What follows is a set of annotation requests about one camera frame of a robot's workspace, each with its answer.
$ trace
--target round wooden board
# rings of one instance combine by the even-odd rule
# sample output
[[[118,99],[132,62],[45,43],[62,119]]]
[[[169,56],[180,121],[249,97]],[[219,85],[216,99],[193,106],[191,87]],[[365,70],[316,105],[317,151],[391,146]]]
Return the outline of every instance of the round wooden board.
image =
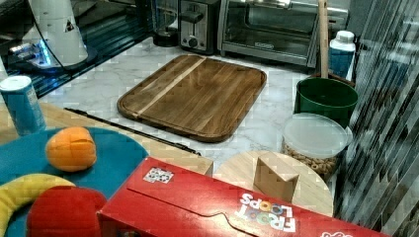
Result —
[[[224,162],[213,177],[232,185],[261,193],[253,185],[258,157],[270,151],[248,151],[237,154]],[[333,197],[324,181],[310,168],[294,158],[273,152],[298,173],[293,194],[293,204],[327,216],[333,215]]]

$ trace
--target cardboard box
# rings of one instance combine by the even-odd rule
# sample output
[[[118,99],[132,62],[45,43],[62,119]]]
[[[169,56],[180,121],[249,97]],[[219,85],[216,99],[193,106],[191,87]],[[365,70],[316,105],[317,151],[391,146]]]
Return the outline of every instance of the cardboard box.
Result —
[[[265,195],[292,202],[299,174],[275,153],[258,158],[254,185]]]
[[[385,236],[150,157],[99,217],[104,237]]]

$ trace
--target plush toy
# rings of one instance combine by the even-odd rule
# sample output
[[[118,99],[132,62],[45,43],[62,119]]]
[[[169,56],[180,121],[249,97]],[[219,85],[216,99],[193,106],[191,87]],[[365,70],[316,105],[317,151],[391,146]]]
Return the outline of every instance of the plush toy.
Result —
[[[3,237],[13,212],[56,186],[74,186],[62,178],[47,174],[30,174],[0,186],[0,236]]]
[[[27,237],[101,237],[96,212],[106,203],[99,192],[78,187],[45,191],[31,207]]]
[[[58,170],[85,170],[96,162],[96,145],[84,127],[72,126],[59,131],[46,144],[46,158]]]

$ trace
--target toaster oven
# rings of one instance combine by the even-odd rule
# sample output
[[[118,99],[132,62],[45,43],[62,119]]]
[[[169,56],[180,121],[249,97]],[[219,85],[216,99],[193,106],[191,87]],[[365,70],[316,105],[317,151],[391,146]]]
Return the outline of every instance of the toaster oven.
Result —
[[[236,52],[315,67],[317,0],[221,0],[217,48],[221,56]],[[348,0],[329,0],[332,32],[345,30]]]

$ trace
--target white bottle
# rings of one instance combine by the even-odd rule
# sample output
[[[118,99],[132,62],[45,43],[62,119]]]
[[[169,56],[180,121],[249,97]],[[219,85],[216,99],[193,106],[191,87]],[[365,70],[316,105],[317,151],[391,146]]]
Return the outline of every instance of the white bottle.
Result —
[[[355,55],[354,34],[340,31],[330,42],[329,72],[346,78]]]

